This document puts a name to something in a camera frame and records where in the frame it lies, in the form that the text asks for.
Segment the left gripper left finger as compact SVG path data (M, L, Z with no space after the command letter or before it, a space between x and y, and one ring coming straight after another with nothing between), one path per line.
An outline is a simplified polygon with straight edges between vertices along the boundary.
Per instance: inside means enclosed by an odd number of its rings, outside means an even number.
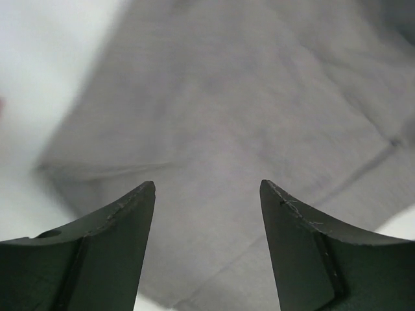
M2 310L132 310L155 204L140 186L78 220L1 243Z

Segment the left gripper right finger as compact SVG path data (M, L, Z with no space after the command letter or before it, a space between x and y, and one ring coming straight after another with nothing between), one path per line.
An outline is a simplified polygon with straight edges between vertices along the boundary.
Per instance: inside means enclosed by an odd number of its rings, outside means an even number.
M269 180L260 199L282 310L414 309L412 241L342 222Z

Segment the grey long sleeve shirt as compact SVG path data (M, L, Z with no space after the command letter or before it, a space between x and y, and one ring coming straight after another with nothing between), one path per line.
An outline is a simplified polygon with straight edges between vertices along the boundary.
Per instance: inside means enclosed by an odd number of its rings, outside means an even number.
M277 310L269 179L373 230L414 203L413 1L132 1L41 160L82 216L140 183L139 290L179 310Z

